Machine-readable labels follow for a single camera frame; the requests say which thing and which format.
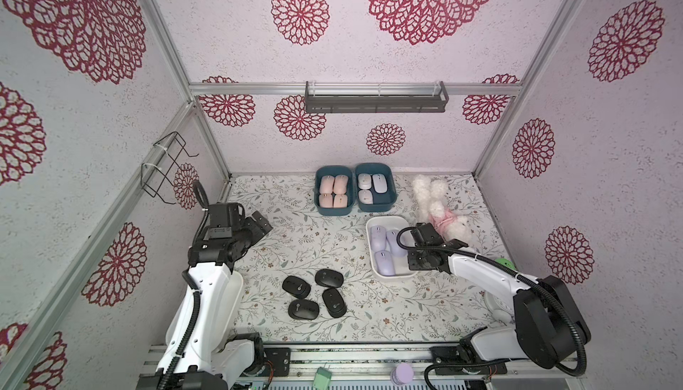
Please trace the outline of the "teal storage box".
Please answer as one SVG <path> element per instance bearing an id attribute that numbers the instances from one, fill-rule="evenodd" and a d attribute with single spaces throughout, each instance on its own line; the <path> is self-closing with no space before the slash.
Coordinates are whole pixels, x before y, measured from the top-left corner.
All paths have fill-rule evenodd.
<path id="1" fill-rule="evenodd" d="M 341 165 L 324 166 L 315 175 L 314 201 L 324 217 L 350 215 L 357 199 L 354 175 Z"/>
<path id="2" fill-rule="evenodd" d="M 359 210 L 366 213 L 389 212 L 398 199 L 391 168 L 379 162 L 367 162 L 355 168 Z"/>

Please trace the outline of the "white mouse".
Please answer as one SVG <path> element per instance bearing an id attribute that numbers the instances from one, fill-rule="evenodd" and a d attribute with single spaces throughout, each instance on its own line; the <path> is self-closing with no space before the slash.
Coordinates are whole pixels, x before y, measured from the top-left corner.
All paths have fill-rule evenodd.
<path id="1" fill-rule="evenodd" d="M 358 174 L 358 188 L 360 190 L 370 190 L 373 187 L 373 178 L 370 174 Z"/>
<path id="2" fill-rule="evenodd" d="M 362 189 L 358 194 L 359 202 L 364 205 L 372 205 L 374 203 L 373 193 L 371 190 Z"/>
<path id="3" fill-rule="evenodd" d="M 373 189 L 377 194 L 386 194 L 388 192 L 388 181 L 386 176 L 382 173 L 376 173 L 372 175 L 373 178 Z"/>

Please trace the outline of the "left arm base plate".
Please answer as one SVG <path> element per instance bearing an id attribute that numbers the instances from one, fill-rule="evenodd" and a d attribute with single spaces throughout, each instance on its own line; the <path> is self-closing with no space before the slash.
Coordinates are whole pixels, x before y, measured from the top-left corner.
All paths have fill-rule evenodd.
<path id="1" fill-rule="evenodd" d="M 292 350 L 289 347 L 266 347 L 256 353 L 254 362 L 242 377 L 274 378 L 288 377 Z"/>

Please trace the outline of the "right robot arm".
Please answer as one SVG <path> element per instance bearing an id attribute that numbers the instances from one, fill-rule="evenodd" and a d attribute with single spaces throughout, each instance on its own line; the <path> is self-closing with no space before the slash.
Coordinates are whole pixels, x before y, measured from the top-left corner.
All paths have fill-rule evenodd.
<path id="1" fill-rule="evenodd" d="M 512 310 L 511 325 L 473 331 L 456 345 L 454 357 L 426 367 L 423 377 L 428 388 L 434 387 L 430 374 L 436 370 L 491 372 L 522 360 L 574 378 L 587 371 L 586 346 L 592 335 L 562 279 L 522 274 L 481 255 L 466 242 L 444 239 L 430 223 L 403 228 L 388 242 L 407 253 L 409 269 L 466 279 Z"/>

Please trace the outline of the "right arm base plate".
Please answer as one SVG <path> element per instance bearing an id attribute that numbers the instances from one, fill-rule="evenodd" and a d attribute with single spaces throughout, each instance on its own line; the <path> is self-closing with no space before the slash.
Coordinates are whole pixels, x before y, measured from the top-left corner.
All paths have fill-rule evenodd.
<path id="1" fill-rule="evenodd" d="M 430 355 L 435 373 L 446 375 L 504 375 L 508 372 L 505 363 L 484 361 L 472 349 L 461 346 L 434 346 Z"/>

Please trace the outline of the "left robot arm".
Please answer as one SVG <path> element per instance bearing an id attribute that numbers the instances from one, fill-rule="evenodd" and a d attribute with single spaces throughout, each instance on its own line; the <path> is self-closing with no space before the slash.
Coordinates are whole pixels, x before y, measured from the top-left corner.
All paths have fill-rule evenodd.
<path id="1" fill-rule="evenodd" d="M 265 364 L 261 335 L 231 336 L 231 326 L 245 284 L 235 265 L 272 226 L 239 203 L 210 203 L 197 180 L 191 188 L 204 215 L 181 274 L 187 290 L 167 330 L 165 353 L 154 374 L 138 380 L 139 389 L 231 389 Z"/>

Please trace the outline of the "white tray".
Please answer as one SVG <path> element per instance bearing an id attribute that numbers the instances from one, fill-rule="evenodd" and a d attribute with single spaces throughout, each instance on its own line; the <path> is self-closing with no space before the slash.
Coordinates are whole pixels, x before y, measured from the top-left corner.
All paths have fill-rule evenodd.
<path id="1" fill-rule="evenodd" d="M 218 304 L 218 313 L 213 328 L 213 350 L 221 351 L 231 334 L 238 315 L 238 309 L 245 293 L 245 281 L 239 272 L 231 274 Z"/>
<path id="2" fill-rule="evenodd" d="M 408 267 L 408 252 L 396 242 L 400 230 L 409 222 L 400 216 L 370 217 L 366 222 L 366 241 L 373 272 L 380 280 L 400 281 L 416 276 Z"/>

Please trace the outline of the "purple mouse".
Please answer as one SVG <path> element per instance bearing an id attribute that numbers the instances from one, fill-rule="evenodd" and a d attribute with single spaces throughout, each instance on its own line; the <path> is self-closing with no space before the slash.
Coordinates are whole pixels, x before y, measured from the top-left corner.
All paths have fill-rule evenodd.
<path id="1" fill-rule="evenodd" d="M 381 276 L 391 277 L 396 275 L 393 256 L 389 251 L 375 252 L 375 268 Z"/>
<path id="2" fill-rule="evenodd" d="M 388 230 L 386 232 L 388 250 L 394 258 L 405 258 L 408 254 L 408 251 L 400 243 L 400 237 L 398 233 L 398 230 Z"/>
<path id="3" fill-rule="evenodd" d="M 371 226 L 369 230 L 370 248 L 373 252 L 386 250 L 386 228 L 384 226 Z"/>

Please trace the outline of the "white tray front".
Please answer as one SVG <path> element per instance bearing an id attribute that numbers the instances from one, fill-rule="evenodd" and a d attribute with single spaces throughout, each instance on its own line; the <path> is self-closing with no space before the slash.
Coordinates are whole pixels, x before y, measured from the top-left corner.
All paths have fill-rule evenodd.
<path id="1" fill-rule="evenodd" d="M 239 272 L 231 274 L 218 304 L 218 313 L 213 328 L 213 350 L 221 351 L 231 334 L 238 315 L 238 309 L 245 293 L 245 281 Z"/>

